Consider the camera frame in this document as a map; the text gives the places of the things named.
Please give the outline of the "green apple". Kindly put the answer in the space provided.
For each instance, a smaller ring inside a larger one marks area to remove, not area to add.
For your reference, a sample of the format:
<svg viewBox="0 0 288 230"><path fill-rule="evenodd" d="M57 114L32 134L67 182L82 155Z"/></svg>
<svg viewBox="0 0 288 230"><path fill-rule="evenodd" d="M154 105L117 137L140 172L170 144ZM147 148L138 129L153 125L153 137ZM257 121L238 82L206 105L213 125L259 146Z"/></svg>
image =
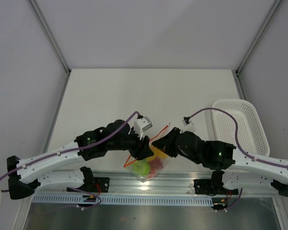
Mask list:
<svg viewBox="0 0 288 230"><path fill-rule="evenodd" d="M138 176L146 177L150 173L150 165L146 161L136 161L132 164L132 172Z"/></svg>

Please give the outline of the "clear zip top bag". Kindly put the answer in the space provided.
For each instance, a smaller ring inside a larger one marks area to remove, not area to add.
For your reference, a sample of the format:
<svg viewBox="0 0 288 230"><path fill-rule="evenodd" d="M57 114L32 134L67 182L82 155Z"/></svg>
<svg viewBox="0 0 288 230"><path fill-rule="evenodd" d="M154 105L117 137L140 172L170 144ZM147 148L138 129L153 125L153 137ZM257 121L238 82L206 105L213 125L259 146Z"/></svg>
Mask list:
<svg viewBox="0 0 288 230"><path fill-rule="evenodd" d="M164 127L163 127L163 129L162 130L160 130L159 131L159 133L158 134L156 134L154 137L152 137L151 139L150 139L150 142L149 142L149 147L150 147L150 149L152 149L152 142L153 141L155 141L155 140L158 140L158 139L160 139L160 138L162 138L162 137L164 137L165 136L165 134L168 132L168 130L169 130L169 128L170 128L170 126L171 126L171 124L170 123L167 123ZM155 159L155 158L157 158L155 155L153 155L153 156L151 156L151 157L149 157L149 158L146 158L146 159L144 159L144 160L140 160L140 161L146 161L146 162L149 162L149 161L152 161L153 159ZM138 161L138 160L136 160L135 158L133 158L131 155L127 158L127 160L126 160L126 162L125 162L125 164L124 164L124 169L126 169L126 170L128 170L129 172L131 172L137 179L139 179L142 183L145 183L145 182L147 182L147 181L149 181L146 177L141 177L141 176L138 176L138 175L136 175L136 174L134 174L133 172L132 172L132 164L133 163L135 163L136 161ZM162 159L162 161L163 161L163 163L164 163L164 168L166 167L166 165L168 164L168 162L169 162L169 156L166 158L166 159ZM152 173L152 174L156 174L156 176L162 171L162 170L160 170L160 171L150 171L150 173Z"/></svg>

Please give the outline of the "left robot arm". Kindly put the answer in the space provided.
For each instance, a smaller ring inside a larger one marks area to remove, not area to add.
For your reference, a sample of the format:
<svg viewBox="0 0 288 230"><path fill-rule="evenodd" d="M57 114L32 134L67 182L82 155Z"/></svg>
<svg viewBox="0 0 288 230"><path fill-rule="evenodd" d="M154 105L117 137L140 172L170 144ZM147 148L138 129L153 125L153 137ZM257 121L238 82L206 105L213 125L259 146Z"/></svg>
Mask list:
<svg viewBox="0 0 288 230"><path fill-rule="evenodd" d="M84 132L69 144L37 157L7 159L8 190L12 200L31 196L37 190L68 192L94 191L96 184L92 170L81 167L71 172L59 168L104 157L109 151L128 151L136 160L153 156L150 138L144 132L152 127L147 117L140 117L133 126L124 120L116 120L106 127Z"/></svg>

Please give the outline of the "red grape bunch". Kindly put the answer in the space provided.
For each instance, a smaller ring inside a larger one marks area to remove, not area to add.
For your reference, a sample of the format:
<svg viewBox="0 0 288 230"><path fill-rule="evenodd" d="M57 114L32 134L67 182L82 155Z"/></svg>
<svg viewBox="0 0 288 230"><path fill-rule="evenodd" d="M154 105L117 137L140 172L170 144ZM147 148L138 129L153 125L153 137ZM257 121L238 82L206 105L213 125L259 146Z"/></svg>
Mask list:
<svg viewBox="0 0 288 230"><path fill-rule="evenodd" d="M155 158L148 163L150 165L150 171L160 171L164 168L164 163L161 158Z"/></svg>

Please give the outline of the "yellow green mango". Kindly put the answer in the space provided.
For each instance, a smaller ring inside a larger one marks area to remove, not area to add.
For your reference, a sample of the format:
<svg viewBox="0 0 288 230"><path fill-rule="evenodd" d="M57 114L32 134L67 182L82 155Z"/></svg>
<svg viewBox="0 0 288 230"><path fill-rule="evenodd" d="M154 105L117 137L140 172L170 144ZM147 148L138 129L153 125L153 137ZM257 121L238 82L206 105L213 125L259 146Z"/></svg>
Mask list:
<svg viewBox="0 0 288 230"><path fill-rule="evenodd" d="M168 155L166 155L164 152L157 149L156 147L152 147L152 151L156 157L159 157L161 159L166 159L168 157Z"/></svg>

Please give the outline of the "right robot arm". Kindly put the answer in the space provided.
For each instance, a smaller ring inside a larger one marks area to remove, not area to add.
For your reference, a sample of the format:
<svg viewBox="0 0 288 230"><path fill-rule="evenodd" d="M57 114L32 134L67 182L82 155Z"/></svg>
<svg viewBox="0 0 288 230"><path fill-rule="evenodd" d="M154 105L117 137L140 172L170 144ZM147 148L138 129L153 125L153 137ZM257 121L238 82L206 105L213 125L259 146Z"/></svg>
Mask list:
<svg viewBox="0 0 288 230"><path fill-rule="evenodd" d="M244 153L232 144L205 141L176 127L152 145L170 157L180 155L212 170L209 186L214 193L265 186L288 197L288 159Z"/></svg>

